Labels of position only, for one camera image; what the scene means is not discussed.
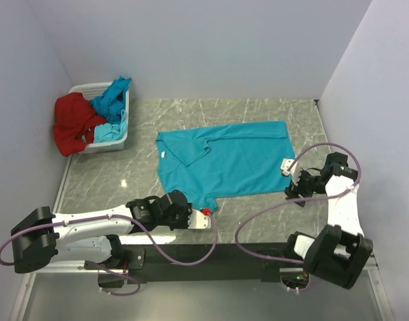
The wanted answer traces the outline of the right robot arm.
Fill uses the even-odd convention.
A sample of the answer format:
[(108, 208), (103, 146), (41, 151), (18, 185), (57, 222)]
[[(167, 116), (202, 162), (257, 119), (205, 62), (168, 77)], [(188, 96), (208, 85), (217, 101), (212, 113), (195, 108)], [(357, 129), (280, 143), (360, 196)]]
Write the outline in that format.
[(305, 198), (326, 195), (327, 224), (313, 238), (301, 232), (290, 235), (284, 250), (284, 260), (293, 267), (304, 262), (306, 273), (345, 289), (353, 287), (372, 254), (373, 242), (364, 236), (357, 210), (356, 179), (358, 172), (349, 167), (347, 155), (332, 152), (317, 175), (297, 169), (292, 159), (282, 161), (280, 170), (290, 176), (291, 182), (284, 190), (287, 199), (295, 200), (301, 207)]

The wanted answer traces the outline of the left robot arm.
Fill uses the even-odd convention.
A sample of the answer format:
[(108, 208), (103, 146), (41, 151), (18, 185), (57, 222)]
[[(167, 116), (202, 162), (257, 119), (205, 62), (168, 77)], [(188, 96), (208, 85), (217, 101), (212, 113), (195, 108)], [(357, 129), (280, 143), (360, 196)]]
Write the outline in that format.
[(124, 259), (121, 236), (158, 226), (203, 229), (207, 224), (180, 191), (88, 213), (52, 213), (39, 207), (11, 230), (12, 235), (21, 234), (12, 242), (14, 270), (26, 274), (57, 261), (82, 260), (114, 269)]

